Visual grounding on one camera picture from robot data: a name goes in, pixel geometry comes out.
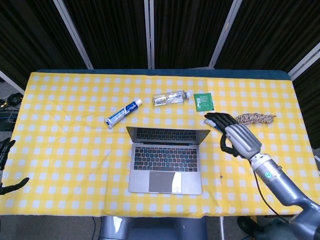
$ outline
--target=checkered tablecloth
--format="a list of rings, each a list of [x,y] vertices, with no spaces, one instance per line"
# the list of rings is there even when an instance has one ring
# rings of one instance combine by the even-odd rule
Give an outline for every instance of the checkered tablecloth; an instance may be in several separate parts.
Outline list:
[[[193,97],[154,107],[152,96],[185,90],[211,93],[217,112],[274,114],[270,125],[249,125],[290,178],[320,202],[320,178],[291,81],[177,76],[32,73],[3,172],[1,214],[65,216],[226,216],[272,214],[263,203],[247,160],[220,150],[211,128],[201,144],[202,195],[128,192],[131,140],[126,126],[210,129]],[[142,106],[108,129],[104,118],[134,100]],[[279,214],[294,214],[260,182]]]

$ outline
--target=floor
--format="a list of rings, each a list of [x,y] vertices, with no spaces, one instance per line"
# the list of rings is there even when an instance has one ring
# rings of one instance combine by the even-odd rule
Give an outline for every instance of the floor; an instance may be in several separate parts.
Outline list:
[[[0,99],[17,91],[6,82],[0,82]],[[10,132],[0,132],[0,141],[11,137]],[[263,216],[258,223],[267,224],[272,218]],[[0,216],[0,240],[90,240],[94,232],[94,221],[87,216],[49,216],[49,215],[2,215]],[[99,237],[100,219],[95,217],[95,240]],[[208,240],[220,240],[220,220],[206,217]],[[224,218],[226,240],[241,240],[247,235],[237,225],[237,217]]]

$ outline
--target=laptop screen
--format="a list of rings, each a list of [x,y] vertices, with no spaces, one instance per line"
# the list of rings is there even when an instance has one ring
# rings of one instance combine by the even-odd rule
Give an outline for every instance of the laptop screen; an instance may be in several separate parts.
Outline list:
[[[199,145],[210,130],[126,127],[134,143],[152,142],[166,144],[195,144]]]

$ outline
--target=laptop key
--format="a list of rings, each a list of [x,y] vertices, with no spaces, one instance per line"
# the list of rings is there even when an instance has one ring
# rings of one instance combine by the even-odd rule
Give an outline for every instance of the laptop key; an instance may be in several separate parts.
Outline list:
[[[172,166],[153,166],[152,167],[152,170],[153,171],[170,171],[170,172],[172,172],[172,171],[174,171],[174,167],[172,167]]]

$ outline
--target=green sachet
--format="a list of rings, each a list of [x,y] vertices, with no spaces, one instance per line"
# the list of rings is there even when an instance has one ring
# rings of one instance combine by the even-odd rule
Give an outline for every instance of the green sachet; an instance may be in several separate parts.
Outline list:
[[[197,112],[214,110],[214,102],[211,93],[194,94],[195,108]]]

